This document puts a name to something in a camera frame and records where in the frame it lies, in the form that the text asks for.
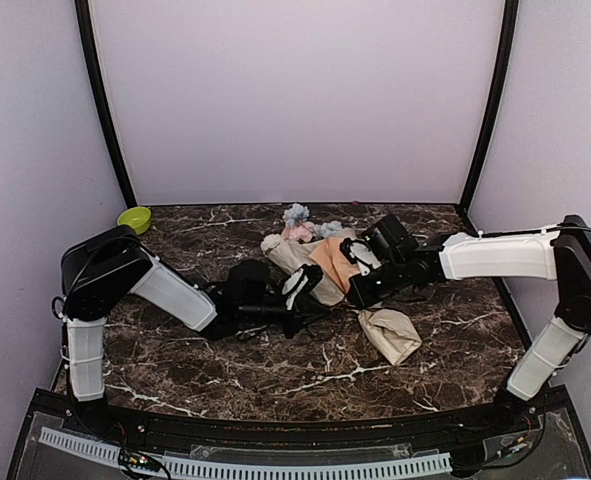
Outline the peach wrapping paper sheet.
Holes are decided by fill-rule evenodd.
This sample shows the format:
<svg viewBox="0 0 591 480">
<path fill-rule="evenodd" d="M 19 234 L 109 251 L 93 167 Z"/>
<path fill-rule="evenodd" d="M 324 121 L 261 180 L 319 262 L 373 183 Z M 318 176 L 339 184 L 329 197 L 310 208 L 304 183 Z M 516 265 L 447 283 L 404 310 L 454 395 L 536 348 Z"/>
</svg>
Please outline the peach wrapping paper sheet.
<svg viewBox="0 0 591 480">
<path fill-rule="evenodd" d="M 356 238 L 350 228 L 339 233 L 308 243 L 285 240 L 263 254 L 288 274 L 304 264 L 318 265 L 323 278 L 312 289 L 312 296 L 325 306 L 336 306 L 347 301 L 349 278 L 358 273 L 358 268 L 349 263 L 340 251 L 344 238 Z M 389 363 L 399 365 L 422 345 L 422 340 L 410 318 L 391 309 L 373 307 L 359 308 L 358 321 L 371 344 Z"/>
</svg>

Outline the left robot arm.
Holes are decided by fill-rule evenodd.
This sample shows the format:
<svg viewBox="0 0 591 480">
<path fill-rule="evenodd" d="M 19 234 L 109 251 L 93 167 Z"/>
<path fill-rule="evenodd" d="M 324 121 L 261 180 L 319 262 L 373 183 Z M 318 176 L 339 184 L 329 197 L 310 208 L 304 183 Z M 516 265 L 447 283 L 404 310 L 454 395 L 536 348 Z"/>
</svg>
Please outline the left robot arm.
<svg viewBox="0 0 591 480">
<path fill-rule="evenodd" d="M 117 226 L 83 241 L 60 260 L 61 294 L 52 301 L 64 325 L 63 360 L 78 421 L 95 436 L 116 427 L 115 412 L 101 400 L 104 328 L 112 311 L 137 297 L 208 340 L 246 327 L 278 325 L 287 338 L 307 329 L 312 312 L 300 299 L 321 281 L 316 265 L 302 265 L 283 282 L 259 260 L 243 260 L 222 281 L 197 285 L 146 247 L 136 232 Z"/>
</svg>

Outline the pink fake flower stem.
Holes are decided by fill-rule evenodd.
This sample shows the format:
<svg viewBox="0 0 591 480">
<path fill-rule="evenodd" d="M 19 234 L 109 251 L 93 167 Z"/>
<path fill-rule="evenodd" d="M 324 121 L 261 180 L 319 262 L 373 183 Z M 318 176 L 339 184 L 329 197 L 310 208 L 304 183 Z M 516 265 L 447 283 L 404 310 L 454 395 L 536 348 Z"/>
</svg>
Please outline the pink fake flower stem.
<svg viewBox="0 0 591 480">
<path fill-rule="evenodd" d="M 300 222 L 294 226 L 286 226 L 282 231 L 281 236 L 285 240 L 308 243 L 314 237 L 314 227 L 315 225 L 312 222 Z"/>
</svg>

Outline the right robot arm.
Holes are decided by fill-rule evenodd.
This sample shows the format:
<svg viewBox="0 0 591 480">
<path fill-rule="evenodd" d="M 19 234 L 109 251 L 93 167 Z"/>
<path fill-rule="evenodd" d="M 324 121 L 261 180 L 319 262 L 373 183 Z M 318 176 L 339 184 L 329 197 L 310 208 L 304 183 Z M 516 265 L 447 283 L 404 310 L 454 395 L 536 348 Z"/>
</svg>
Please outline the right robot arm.
<svg viewBox="0 0 591 480">
<path fill-rule="evenodd" d="M 407 288 L 493 279 L 504 283 L 531 342 L 485 413 L 496 434 L 509 432 L 524 405 L 562 371 L 591 337 L 591 226 L 579 215 L 561 222 L 513 231 L 412 235 L 394 215 L 372 225 L 340 251 L 358 272 L 349 280 L 348 300 L 365 309 Z"/>
</svg>

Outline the black twine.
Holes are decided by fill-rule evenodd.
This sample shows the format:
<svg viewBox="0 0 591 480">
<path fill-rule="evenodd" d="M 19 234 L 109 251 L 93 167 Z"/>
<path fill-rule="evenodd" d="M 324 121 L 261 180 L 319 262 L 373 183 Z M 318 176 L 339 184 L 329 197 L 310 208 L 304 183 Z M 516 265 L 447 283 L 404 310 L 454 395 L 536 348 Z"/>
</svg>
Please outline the black twine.
<svg viewBox="0 0 591 480">
<path fill-rule="evenodd" d="M 356 320 L 360 313 L 360 309 L 346 303 L 332 307 L 315 306 L 312 310 L 301 314 L 303 331 L 313 338 L 318 331 L 326 331 L 331 327 Z"/>
</svg>

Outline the blue fake flower bunch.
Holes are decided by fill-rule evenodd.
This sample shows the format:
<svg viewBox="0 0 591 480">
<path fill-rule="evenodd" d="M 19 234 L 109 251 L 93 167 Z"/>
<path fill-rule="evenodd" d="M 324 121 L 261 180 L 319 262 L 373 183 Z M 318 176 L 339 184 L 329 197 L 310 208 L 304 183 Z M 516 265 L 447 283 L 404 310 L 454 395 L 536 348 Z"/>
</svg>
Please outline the blue fake flower bunch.
<svg viewBox="0 0 591 480">
<path fill-rule="evenodd" d="M 283 213 L 284 225 L 286 227 L 286 226 L 297 225 L 300 222 L 306 222 L 306 221 L 312 222 L 309 220 L 309 216 L 310 216 L 310 211 L 309 211 L 308 207 L 306 207 L 300 203 L 293 203 Z M 330 236 L 333 236 L 333 235 L 339 233 L 343 229 L 343 226 L 339 221 L 325 222 L 322 224 L 316 224 L 314 222 L 312 222 L 312 223 L 315 225 L 315 227 L 314 227 L 315 233 L 314 233 L 313 239 L 327 238 L 327 237 L 330 237 Z"/>
</svg>

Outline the white fake flower stem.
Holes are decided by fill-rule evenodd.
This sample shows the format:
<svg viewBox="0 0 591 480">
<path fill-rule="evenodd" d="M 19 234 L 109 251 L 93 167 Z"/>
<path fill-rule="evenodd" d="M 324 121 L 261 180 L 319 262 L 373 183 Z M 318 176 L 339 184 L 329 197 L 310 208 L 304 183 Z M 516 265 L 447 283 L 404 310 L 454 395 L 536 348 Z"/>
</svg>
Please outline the white fake flower stem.
<svg viewBox="0 0 591 480">
<path fill-rule="evenodd" d="M 269 251 L 273 250 L 274 248 L 278 247 L 283 238 L 280 234 L 269 234 L 264 237 L 260 244 L 260 249 L 264 254 L 267 254 Z"/>
</svg>

